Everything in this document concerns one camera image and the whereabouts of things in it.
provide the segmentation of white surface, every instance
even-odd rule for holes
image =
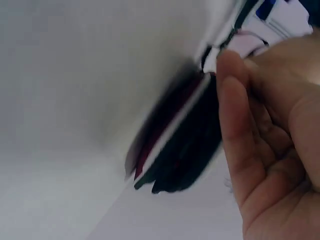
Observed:
[[[0,239],[86,238],[146,113],[233,4],[1,1]]]
[[[129,185],[87,240],[242,240],[242,219],[220,151],[212,171],[181,193]]]

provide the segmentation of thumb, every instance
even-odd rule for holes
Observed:
[[[320,86],[284,69],[259,68],[246,60],[253,94],[270,106],[290,133],[295,149],[320,192]]]

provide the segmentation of white ceiling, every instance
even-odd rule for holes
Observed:
[[[144,117],[233,4],[0,3],[0,239],[89,235],[125,188]]]

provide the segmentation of fingernail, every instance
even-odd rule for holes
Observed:
[[[252,71],[256,71],[259,68],[259,66],[254,61],[252,61],[248,58],[244,60],[244,64],[246,65],[246,67],[248,69],[250,69]]]

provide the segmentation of hand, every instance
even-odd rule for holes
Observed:
[[[261,67],[288,69],[310,83],[320,84],[320,29],[313,31],[282,41],[251,60]]]
[[[320,86],[225,51],[217,90],[243,238],[319,239]]]

